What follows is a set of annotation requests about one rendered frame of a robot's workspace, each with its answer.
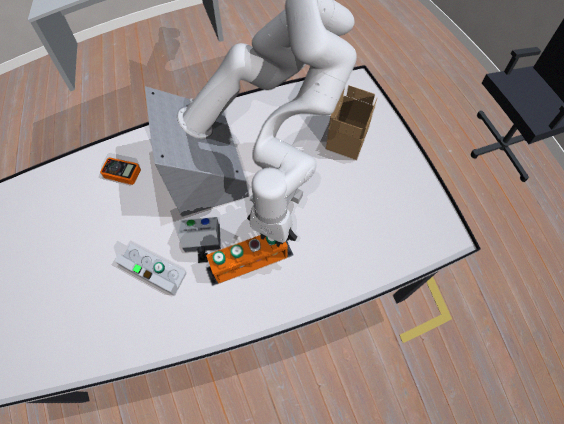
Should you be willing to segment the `dark grey angle bracket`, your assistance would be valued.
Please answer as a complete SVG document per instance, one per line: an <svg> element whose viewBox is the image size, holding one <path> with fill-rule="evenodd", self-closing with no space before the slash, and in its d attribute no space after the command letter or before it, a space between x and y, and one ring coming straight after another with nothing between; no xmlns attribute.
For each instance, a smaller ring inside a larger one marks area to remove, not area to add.
<svg viewBox="0 0 564 424"><path fill-rule="evenodd" d="M291 250L291 248L290 248L290 246L289 246L289 244L288 244L287 241L286 241L286 244L287 244L287 246L288 246L288 252L291 251L291 255L289 255L289 254L287 253L287 258L288 258L288 257L293 256L293 253L292 253L292 250ZM211 271L208 271L208 267L207 267L206 269L207 269L207 272L208 272L210 281L211 281L211 283L212 283L212 280L215 280L216 278L213 278L213 277L212 277L213 273L211 273ZM215 283L212 283L212 286L213 286L213 285L216 285L216 284L219 284L219 283L217 282L217 280L215 280L215 281L216 281Z"/></svg>

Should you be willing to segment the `brown cardboard box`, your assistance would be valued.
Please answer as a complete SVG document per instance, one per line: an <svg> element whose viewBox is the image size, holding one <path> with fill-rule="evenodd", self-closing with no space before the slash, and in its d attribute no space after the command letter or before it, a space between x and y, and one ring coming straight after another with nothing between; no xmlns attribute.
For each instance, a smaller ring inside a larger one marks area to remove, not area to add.
<svg viewBox="0 0 564 424"><path fill-rule="evenodd" d="M341 94L342 99L339 99L335 107L336 112L330 115L326 149L357 160L362 148L362 140L363 138L365 140L367 134L367 125L370 126L370 117L373 115L377 98L373 106L374 93L350 85L347 95L344 97L343 95L344 90Z"/></svg>

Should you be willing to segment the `orange handheld multimeter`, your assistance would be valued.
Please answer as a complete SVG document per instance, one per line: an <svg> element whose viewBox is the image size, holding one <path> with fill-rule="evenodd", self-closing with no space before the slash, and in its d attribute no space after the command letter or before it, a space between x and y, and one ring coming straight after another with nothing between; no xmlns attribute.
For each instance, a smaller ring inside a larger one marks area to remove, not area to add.
<svg viewBox="0 0 564 424"><path fill-rule="evenodd" d="M140 171L137 163L107 158L100 173L106 179L133 185Z"/></svg>

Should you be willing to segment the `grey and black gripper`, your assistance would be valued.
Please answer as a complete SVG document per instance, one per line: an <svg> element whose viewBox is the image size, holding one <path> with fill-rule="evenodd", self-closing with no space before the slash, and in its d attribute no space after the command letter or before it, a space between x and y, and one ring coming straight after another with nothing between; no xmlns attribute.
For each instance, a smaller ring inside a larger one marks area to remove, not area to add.
<svg viewBox="0 0 564 424"><path fill-rule="evenodd" d="M266 224L257 218L253 204L247 219L250 221L251 228L260 233L261 239L264 239L265 236L274 239L277 247L285 241L296 241L297 239L296 234L292 231L292 218L288 209L283 220L275 224Z"/></svg>

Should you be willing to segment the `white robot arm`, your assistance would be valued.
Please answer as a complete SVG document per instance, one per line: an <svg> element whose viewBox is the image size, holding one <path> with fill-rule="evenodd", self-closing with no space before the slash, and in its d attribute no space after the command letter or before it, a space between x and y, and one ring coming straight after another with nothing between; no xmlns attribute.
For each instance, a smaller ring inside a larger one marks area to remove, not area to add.
<svg viewBox="0 0 564 424"><path fill-rule="evenodd" d="M177 114L186 133L208 138L214 122L239 94L240 80L272 90L310 65L296 98L266 119L253 148L253 161L264 169L252 179L250 201L266 224L283 220L290 201L299 204L303 191L298 188L316 169L311 155L276 134L291 116L334 112L357 59L353 46L339 36L354 22L352 13L335 0L286 0L285 9L255 34L252 46L230 48L196 98Z"/></svg>

